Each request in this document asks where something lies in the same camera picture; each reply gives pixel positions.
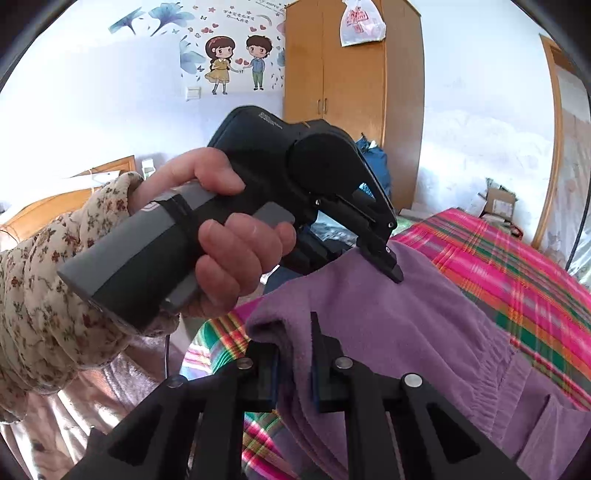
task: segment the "purple towel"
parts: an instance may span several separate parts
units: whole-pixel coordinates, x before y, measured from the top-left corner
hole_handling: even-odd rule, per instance
[[[374,372],[416,372],[534,480],[564,471],[591,428],[568,398],[509,344],[421,253],[390,243],[404,272],[394,284],[351,250],[322,270],[266,296],[246,322],[276,343],[284,369],[278,411],[297,443],[335,480],[347,478],[344,415],[311,402],[310,312],[345,355]]]

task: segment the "wardrobe door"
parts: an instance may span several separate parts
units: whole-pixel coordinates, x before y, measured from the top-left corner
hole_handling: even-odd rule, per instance
[[[285,99],[283,118],[322,118],[322,14],[319,1],[299,0],[285,13]]]
[[[381,11],[381,1],[374,0]],[[324,119],[354,140],[363,132],[382,144],[384,137],[386,53],[381,42],[340,45],[342,0],[322,0]]]

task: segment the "silver rivet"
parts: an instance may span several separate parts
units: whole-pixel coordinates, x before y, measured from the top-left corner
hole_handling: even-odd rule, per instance
[[[353,361],[348,356],[340,356],[335,360],[336,368],[348,370],[353,366]]]
[[[186,379],[182,375],[175,375],[168,379],[168,388],[178,388],[185,383]]]
[[[406,383],[411,388],[418,388],[423,384],[423,379],[417,374],[408,374],[406,377],[404,377],[404,383]]]
[[[243,356],[242,358],[239,358],[238,360],[236,360],[236,365],[238,366],[238,368],[240,370],[248,370],[249,368],[252,368],[252,366],[254,365],[254,362],[252,361],[251,358],[248,358],[247,356]]]

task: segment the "wooden bed frame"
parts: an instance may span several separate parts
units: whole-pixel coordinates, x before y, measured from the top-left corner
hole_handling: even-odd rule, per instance
[[[75,176],[79,177],[81,175],[88,175],[89,173],[118,170],[121,173],[135,171],[135,157],[132,155],[130,157],[120,158],[119,160],[91,168]],[[17,241],[21,242],[37,233],[62,213],[73,212],[82,208],[91,194],[91,189],[76,190],[75,192],[62,193],[39,200],[23,208],[23,210],[4,225],[0,225],[0,229],[7,231]]]

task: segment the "blue bag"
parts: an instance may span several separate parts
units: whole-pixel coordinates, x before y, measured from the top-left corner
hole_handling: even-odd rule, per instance
[[[369,145],[371,143],[363,134],[355,143],[365,158],[365,161],[368,163],[369,168],[374,172],[375,177],[378,179],[378,183],[382,186],[389,198],[391,184],[390,172],[388,171],[388,156],[386,155],[386,152],[379,147],[370,148]],[[365,183],[362,183],[359,188],[365,193],[373,196],[369,187]]]

